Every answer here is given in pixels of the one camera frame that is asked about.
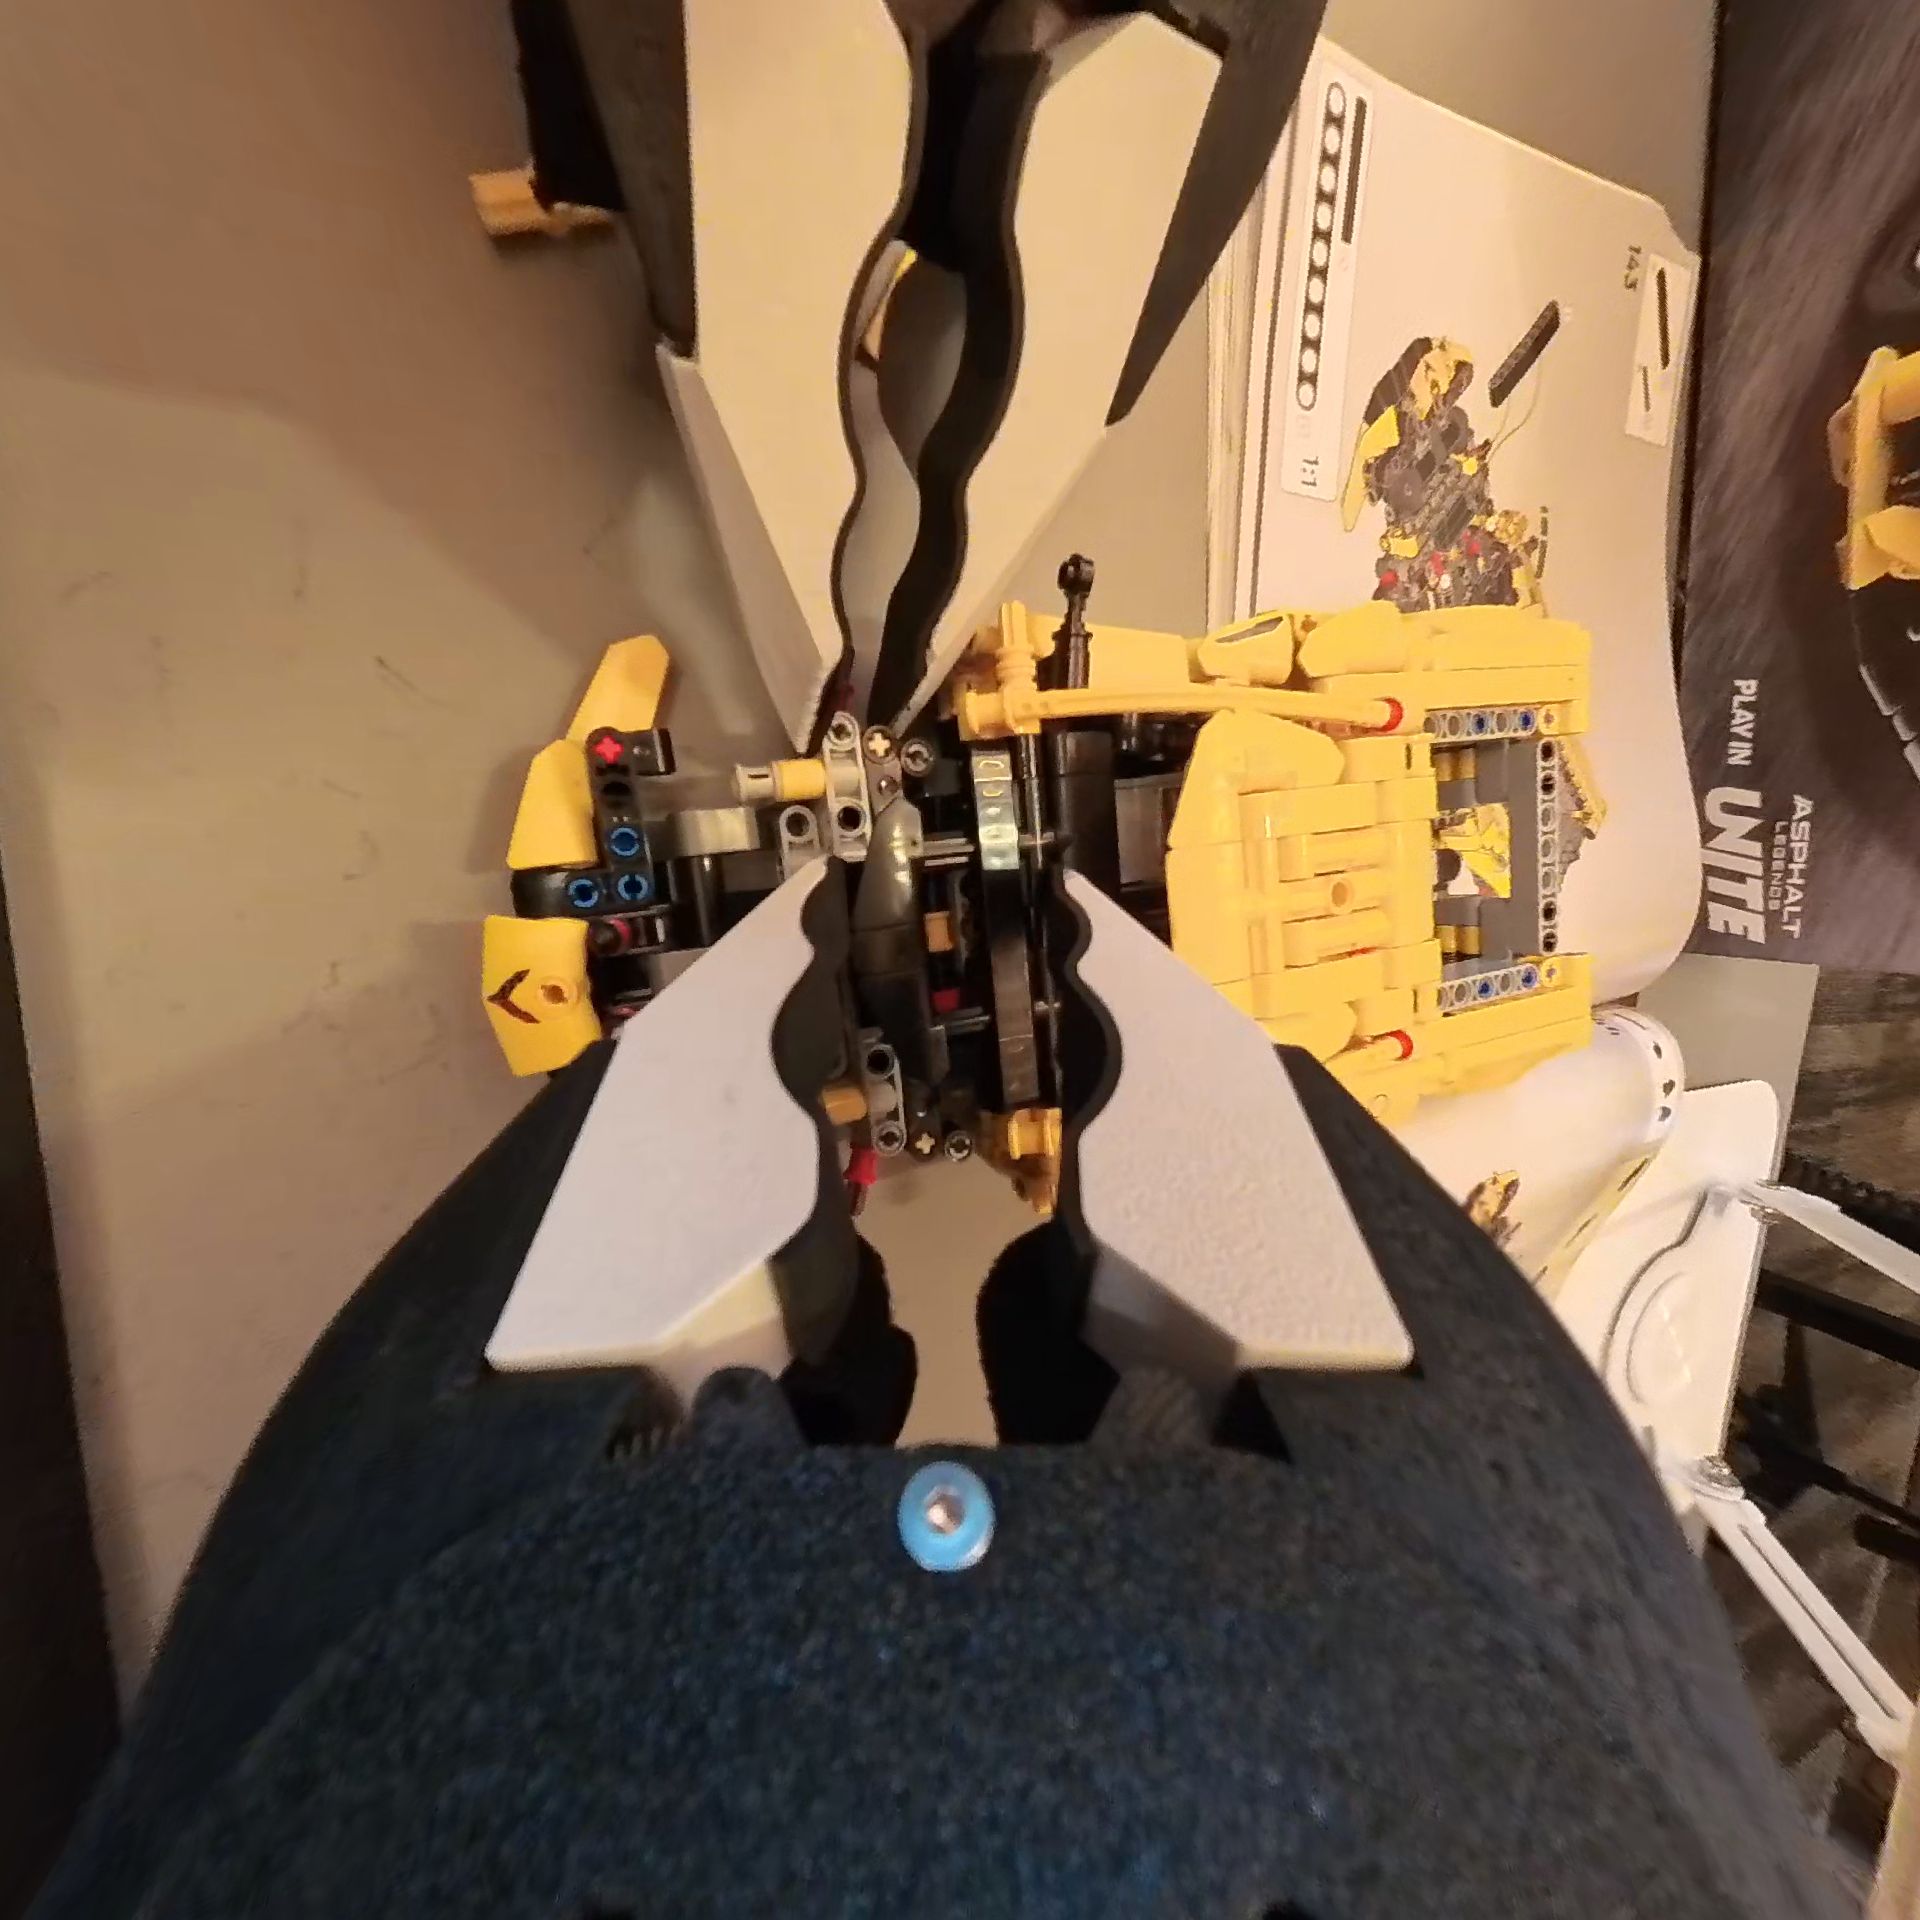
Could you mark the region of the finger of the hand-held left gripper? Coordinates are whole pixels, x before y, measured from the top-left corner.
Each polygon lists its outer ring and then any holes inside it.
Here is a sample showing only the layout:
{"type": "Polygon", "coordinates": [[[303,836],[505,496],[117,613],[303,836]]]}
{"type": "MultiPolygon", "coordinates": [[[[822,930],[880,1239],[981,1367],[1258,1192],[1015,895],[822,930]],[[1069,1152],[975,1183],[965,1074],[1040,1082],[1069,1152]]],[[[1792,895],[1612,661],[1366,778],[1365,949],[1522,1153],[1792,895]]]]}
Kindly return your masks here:
{"type": "Polygon", "coordinates": [[[1104,441],[1218,58],[1124,10],[977,68],[945,272],[911,269],[880,399],[919,430],[917,527],[887,601],[873,716],[928,705],[1104,441]]]}
{"type": "Polygon", "coordinates": [[[862,492],[850,325],[917,151],[917,56],[881,1],[685,5],[684,41],[694,329],[658,366],[767,701],[815,735],[862,492]]]}

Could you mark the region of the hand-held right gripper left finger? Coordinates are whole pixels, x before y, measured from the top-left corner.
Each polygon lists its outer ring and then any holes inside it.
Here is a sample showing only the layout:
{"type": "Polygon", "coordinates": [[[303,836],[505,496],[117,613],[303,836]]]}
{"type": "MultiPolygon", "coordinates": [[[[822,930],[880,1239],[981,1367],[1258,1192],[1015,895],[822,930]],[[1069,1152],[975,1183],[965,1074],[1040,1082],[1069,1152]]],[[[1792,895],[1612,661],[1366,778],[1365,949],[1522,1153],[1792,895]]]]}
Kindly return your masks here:
{"type": "Polygon", "coordinates": [[[637,1364],[690,1400],[824,1362],[857,1228],[824,1093],[848,1062],[848,886],[808,862],[636,1015],[487,1344],[500,1374],[637,1364]]]}

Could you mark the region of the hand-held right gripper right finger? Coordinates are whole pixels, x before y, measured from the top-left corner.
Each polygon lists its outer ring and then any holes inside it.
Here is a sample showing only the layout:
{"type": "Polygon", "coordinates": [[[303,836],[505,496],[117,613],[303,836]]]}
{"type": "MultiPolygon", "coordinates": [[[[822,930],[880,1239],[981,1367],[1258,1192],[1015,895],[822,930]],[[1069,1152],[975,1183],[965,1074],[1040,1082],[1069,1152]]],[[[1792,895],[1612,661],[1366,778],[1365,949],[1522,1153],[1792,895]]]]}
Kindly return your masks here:
{"type": "Polygon", "coordinates": [[[1053,878],[1068,1328],[1206,1399],[1414,1359],[1282,1048],[1079,871],[1053,878]]]}

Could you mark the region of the yellow toy brick car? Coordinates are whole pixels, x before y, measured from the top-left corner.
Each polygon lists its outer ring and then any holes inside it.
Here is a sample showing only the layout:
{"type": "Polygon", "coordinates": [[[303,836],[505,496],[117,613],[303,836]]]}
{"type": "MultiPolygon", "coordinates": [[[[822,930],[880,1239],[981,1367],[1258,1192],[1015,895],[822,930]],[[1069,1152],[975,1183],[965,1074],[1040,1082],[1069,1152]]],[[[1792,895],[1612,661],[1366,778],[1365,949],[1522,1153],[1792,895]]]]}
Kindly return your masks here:
{"type": "Polygon", "coordinates": [[[877,1162],[994,1162],[1053,1208],[1073,873],[1375,1118],[1510,1082],[1593,1033],[1560,893],[1605,802],[1593,637],[1542,608],[1270,610],[1186,637],[1020,602],[913,721],[832,710],[814,751],[670,807],[668,652],[602,654],[524,778],[512,910],[477,993],[516,1076],[642,1012],[815,856],[850,946],[824,1111],[853,1198],[877,1162]]]}

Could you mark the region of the grey desk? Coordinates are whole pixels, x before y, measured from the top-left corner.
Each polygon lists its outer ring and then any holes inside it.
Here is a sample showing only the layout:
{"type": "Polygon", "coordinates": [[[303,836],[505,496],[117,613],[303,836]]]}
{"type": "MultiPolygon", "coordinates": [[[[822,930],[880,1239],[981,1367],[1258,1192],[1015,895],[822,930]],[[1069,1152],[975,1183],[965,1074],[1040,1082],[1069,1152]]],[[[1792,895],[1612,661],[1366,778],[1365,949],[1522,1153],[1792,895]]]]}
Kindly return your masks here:
{"type": "Polygon", "coordinates": [[[780,745],[618,233],[492,249],[493,5],[5,5],[5,884],[111,1673],[516,1113],[524,764],[658,633],[780,745]]]}

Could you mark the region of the yellow brick panel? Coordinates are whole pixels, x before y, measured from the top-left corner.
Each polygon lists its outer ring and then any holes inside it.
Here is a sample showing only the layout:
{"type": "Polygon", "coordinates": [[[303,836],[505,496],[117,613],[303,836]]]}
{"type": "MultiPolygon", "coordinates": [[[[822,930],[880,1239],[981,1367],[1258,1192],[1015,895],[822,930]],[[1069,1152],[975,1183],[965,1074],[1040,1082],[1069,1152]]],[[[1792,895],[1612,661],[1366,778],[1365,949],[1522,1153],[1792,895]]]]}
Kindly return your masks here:
{"type": "Polygon", "coordinates": [[[471,207],[493,245],[569,240],[610,229],[615,215],[599,205],[573,201],[541,201],[537,172],[530,161],[510,169],[468,173],[471,207]]]}

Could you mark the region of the open instruction booklet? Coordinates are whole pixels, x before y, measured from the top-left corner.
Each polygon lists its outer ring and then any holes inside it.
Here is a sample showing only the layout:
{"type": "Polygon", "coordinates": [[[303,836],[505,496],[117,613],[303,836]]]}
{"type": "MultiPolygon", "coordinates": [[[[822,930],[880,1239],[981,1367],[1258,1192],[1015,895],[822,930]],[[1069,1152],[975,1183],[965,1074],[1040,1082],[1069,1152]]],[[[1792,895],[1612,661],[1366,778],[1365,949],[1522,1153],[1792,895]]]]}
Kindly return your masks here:
{"type": "Polygon", "coordinates": [[[1476,639],[1410,720],[1438,984],[1399,1130],[1542,1293],[1682,1100],[1623,1006],[1698,897],[1669,597],[1693,294],[1657,201],[1329,38],[1206,288],[1206,620],[1378,601],[1476,639]]]}

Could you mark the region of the toy car set cardboard box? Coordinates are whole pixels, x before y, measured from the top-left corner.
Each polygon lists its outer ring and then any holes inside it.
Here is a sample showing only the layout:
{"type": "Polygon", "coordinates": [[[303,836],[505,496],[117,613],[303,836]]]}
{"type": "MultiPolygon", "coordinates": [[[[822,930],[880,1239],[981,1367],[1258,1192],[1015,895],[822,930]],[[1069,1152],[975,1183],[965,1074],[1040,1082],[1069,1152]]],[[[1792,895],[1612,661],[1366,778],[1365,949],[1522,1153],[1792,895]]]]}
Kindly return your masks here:
{"type": "Polygon", "coordinates": [[[1720,5],[1682,718],[1698,952],[1917,972],[1917,5],[1720,5]]]}

